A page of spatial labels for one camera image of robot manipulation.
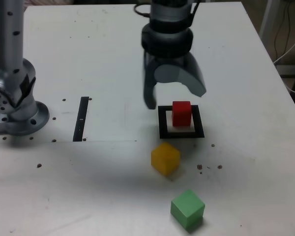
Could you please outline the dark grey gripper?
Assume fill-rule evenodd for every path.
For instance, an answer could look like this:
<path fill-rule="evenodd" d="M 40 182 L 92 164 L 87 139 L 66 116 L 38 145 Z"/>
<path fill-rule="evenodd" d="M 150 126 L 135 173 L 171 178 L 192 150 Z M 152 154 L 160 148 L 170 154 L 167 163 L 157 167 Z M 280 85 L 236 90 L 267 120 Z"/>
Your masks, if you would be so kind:
<path fill-rule="evenodd" d="M 144 50 L 143 68 L 143 97 L 147 108 L 150 110 L 156 109 L 154 87 L 157 82 L 181 83 L 198 97 L 202 97 L 207 91 L 202 72 L 191 53 L 178 58 L 161 58 Z"/>

